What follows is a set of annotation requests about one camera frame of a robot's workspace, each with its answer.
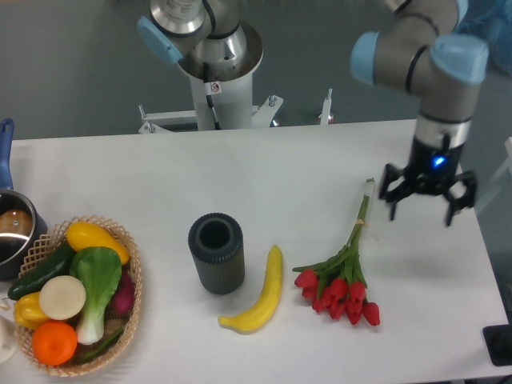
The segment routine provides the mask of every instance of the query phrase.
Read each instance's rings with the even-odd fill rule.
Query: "red tulip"
[[[334,296],[335,300],[344,298],[349,290],[349,286],[342,278],[336,278],[330,284],[330,294]]]
[[[316,310],[317,314],[321,313],[324,311],[324,309],[326,308],[326,306],[323,305],[323,302],[320,298],[314,298],[313,299],[313,304],[311,305],[311,307]]]
[[[346,316],[349,318],[350,324],[352,324],[353,326],[355,326],[359,322],[359,320],[361,320],[361,312],[351,313],[347,311]]]
[[[346,312],[348,314],[361,314],[362,311],[362,302],[359,300],[353,300],[350,298],[346,300]]]
[[[318,293],[318,280],[313,286],[306,286],[302,288],[302,296],[304,298],[316,298]]]
[[[330,318],[333,320],[339,320],[340,317],[345,312],[345,302],[339,302],[339,300],[334,300],[329,308]]]
[[[295,285],[299,288],[307,288],[318,284],[318,277],[314,270],[304,270],[295,279]]]
[[[351,298],[355,298],[359,301],[364,300],[364,298],[366,297],[366,288],[362,282],[354,282],[350,286],[349,292]]]
[[[362,315],[372,326],[378,326],[381,323],[378,305],[375,302],[368,302],[362,307]]]
[[[329,308],[330,305],[332,304],[333,296],[332,296],[332,294],[330,292],[330,287],[329,286],[326,286],[323,289],[322,297],[320,298],[320,300],[322,300],[322,304],[324,305],[325,308]]]

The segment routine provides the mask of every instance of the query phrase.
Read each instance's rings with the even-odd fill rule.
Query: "yellow banana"
[[[282,290],[282,253],[272,246],[266,260],[265,282],[256,303],[233,317],[219,316],[218,323],[237,332],[252,333],[269,321],[278,306]]]

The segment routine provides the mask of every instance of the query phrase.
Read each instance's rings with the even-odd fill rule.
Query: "saucepan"
[[[10,175],[10,148],[14,122],[0,123],[0,281],[18,277],[23,259],[34,242],[48,227],[34,204],[16,192]]]

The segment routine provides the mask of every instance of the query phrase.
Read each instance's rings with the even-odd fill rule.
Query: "white mug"
[[[0,316],[0,364],[10,358],[18,347],[14,329],[12,321]]]

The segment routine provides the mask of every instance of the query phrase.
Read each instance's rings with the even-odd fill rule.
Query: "gray floor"
[[[418,100],[352,79],[360,34],[394,16],[379,0],[245,0],[244,19],[262,36],[254,103],[285,99],[283,125],[315,124],[333,88],[337,122],[416,118]],[[0,117],[16,139],[136,134],[147,113],[192,110],[187,79],[152,56],[135,23],[149,0],[0,0]],[[506,159],[512,136],[512,77],[489,65],[462,158],[481,185]],[[478,220],[498,285],[512,282],[512,184]]]

